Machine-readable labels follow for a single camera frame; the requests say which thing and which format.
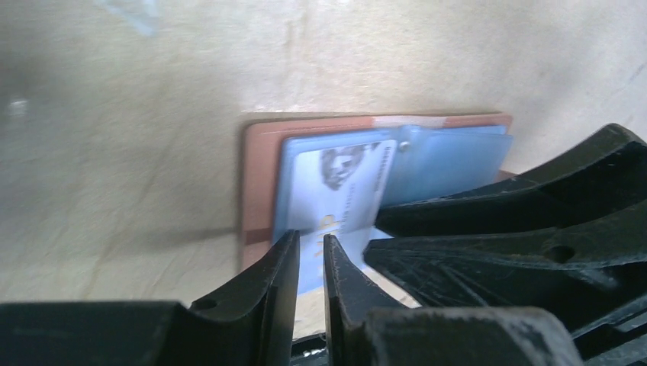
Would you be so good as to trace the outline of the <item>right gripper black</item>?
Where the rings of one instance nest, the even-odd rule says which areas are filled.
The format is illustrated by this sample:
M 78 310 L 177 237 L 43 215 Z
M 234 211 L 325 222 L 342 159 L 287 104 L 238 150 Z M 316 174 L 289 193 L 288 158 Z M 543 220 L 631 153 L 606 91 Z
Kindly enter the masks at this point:
M 380 239 L 365 261 L 419 303 L 540 307 L 585 365 L 646 364 L 646 205 L 525 233 Z

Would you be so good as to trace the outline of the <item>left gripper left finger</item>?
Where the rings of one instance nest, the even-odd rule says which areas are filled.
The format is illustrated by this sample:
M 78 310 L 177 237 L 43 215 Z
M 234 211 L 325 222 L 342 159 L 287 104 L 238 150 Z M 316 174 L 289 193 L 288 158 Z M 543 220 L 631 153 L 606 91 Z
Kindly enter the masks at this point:
M 177 301 L 4 303 L 3 365 L 287 365 L 299 235 L 190 307 Z

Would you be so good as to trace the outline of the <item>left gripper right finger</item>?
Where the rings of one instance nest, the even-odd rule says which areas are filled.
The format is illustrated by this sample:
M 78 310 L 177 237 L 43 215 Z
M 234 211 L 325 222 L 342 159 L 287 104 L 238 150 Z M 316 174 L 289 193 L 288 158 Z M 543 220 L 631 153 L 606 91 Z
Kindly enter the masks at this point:
M 323 239 L 331 365 L 581 365 L 571 336 L 535 307 L 408 308 Z

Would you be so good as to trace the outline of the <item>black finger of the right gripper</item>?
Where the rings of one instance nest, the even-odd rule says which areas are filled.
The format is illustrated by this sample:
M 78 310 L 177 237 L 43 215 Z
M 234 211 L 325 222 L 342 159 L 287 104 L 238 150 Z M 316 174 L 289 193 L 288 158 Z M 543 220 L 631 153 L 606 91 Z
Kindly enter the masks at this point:
M 470 191 L 386 207 L 393 237 L 519 233 L 586 223 L 646 199 L 646 143 L 608 124 L 560 156 Z

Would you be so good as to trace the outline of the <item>silver white card with portrait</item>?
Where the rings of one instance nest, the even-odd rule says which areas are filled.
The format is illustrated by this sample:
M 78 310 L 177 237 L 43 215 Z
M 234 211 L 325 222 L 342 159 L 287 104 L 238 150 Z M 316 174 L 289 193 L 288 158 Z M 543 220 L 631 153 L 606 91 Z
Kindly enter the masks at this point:
M 300 238 L 298 293 L 324 284 L 324 237 L 335 236 L 350 261 L 362 251 L 384 194 L 395 140 L 300 152 L 295 156 L 286 227 Z

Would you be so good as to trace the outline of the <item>brown leather card holder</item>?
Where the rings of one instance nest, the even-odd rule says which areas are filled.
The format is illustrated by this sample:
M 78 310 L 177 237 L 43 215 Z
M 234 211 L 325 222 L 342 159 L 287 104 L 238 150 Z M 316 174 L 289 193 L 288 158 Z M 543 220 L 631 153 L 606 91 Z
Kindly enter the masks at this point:
M 243 129 L 240 163 L 240 259 L 244 271 L 269 250 L 272 238 L 279 160 L 284 139 L 405 124 L 430 128 L 502 125 L 511 114 L 501 111 L 434 111 L 399 114 L 256 113 Z

